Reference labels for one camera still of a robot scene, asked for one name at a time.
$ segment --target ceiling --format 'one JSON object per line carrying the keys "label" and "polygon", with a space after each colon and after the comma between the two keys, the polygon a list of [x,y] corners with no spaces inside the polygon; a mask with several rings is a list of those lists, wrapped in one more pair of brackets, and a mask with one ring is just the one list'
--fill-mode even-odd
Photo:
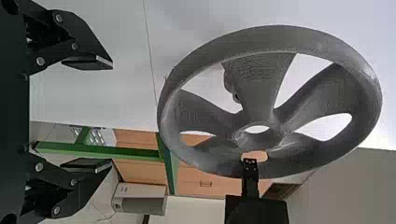
{"label": "ceiling", "polygon": [[[58,123],[157,131],[156,104],[166,76],[187,54],[232,31],[269,24],[317,29],[346,41],[374,68],[384,106],[380,121],[362,147],[396,148],[393,64],[396,54],[396,3],[377,1],[238,0],[37,0],[51,9],[83,18],[115,62],[113,71],[81,72],[55,65],[31,79],[31,119]],[[285,102],[329,62],[298,55],[282,84],[277,105]],[[186,90],[236,112],[223,88],[222,68],[195,77]],[[301,132],[318,138],[335,135],[348,117],[325,118]]]}

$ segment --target black stand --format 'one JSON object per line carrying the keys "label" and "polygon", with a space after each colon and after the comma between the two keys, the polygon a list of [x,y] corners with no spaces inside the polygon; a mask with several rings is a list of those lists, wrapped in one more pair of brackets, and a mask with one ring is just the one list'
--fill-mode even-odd
{"label": "black stand", "polygon": [[244,159],[242,168],[242,196],[226,196],[224,223],[289,224],[285,202],[260,198],[257,161]]}

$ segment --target black metal bracket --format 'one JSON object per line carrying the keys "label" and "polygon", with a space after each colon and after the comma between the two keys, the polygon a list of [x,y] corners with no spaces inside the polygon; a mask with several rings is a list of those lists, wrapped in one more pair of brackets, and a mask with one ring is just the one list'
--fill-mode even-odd
{"label": "black metal bracket", "polygon": [[242,196],[226,195],[225,224],[289,224],[285,202],[260,198],[257,160],[243,159]]}
{"label": "black metal bracket", "polygon": [[27,75],[58,62],[79,70],[113,68],[105,48],[89,25],[76,14],[46,10],[30,0],[20,0],[19,8],[26,28]]}
{"label": "black metal bracket", "polygon": [[259,169],[256,159],[243,160],[242,196],[259,198]]}
{"label": "black metal bracket", "polygon": [[110,167],[97,174],[66,171],[29,152],[29,76],[52,64],[112,69],[113,61],[76,14],[31,0],[0,1],[0,223],[67,217],[85,205]]}
{"label": "black metal bracket", "polygon": [[74,215],[96,192],[111,170],[112,162],[80,159],[81,167],[85,164],[101,164],[106,169],[98,173],[79,173],[68,172],[31,154],[28,157],[28,180],[19,223],[38,223],[45,218],[57,219]]}

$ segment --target gray propeller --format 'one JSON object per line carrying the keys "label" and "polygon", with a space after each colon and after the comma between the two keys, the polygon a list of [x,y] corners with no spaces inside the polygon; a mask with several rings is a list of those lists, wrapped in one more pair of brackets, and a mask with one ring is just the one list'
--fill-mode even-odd
{"label": "gray propeller", "polygon": [[[289,100],[274,108],[276,97],[296,54],[333,62],[306,82]],[[224,86],[242,110],[222,110],[181,87],[207,67],[222,63]],[[293,26],[263,26],[214,39],[183,59],[171,72],[158,105],[158,126],[165,144],[182,161],[205,172],[239,178],[241,155],[263,150],[260,178],[294,175],[334,161],[361,143],[374,128],[382,95],[375,72],[342,40]],[[352,121],[328,141],[294,133],[315,119],[348,113]],[[265,125],[263,133],[244,130]],[[215,136],[188,147],[180,133]]]}

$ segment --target green metal frame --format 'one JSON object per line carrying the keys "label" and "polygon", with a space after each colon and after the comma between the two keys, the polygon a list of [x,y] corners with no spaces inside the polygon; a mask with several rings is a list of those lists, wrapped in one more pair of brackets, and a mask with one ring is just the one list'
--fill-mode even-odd
{"label": "green metal frame", "polygon": [[168,180],[169,193],[177,195],[177,178],[179,160],[171,153],[171,150],[165,145],[159,133],[155,133],[157,137],[157,145],[160,151],[160,156],[165,163],[166,178]]}
{"label": "green metal frame", "polygon": [[156,133],[159,150],[125,147],[89,146],[85,143],[89,139],[91,128],[83,127],[74,144],[37,142],[35,149],[40,153],[73,155],[77,157],[111,158],[135,161],[158,161],[165,164],[169,193],[177,195],[177,176],[179,160],[171,153],[168,147]]}

